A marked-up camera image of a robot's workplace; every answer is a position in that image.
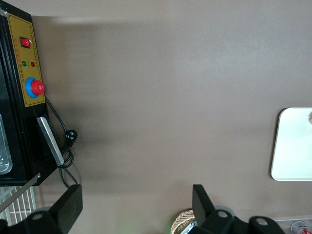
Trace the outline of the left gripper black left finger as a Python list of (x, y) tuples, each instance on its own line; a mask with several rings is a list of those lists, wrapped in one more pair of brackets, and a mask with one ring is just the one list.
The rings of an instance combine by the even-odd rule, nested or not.
[(72, 185), (48, 210), (39, 210), (26, 219), (26, 233), (67, 234), (82, 209), (82, 186)]

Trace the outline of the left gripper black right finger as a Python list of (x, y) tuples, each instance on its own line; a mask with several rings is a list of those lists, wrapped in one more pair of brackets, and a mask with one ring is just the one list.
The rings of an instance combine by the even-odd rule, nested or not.
[(197, 226), (193, 234), (231, 234), (234, 217), (224, 209), (216, 209), (200, 184), (193, 185), (192, 210)]

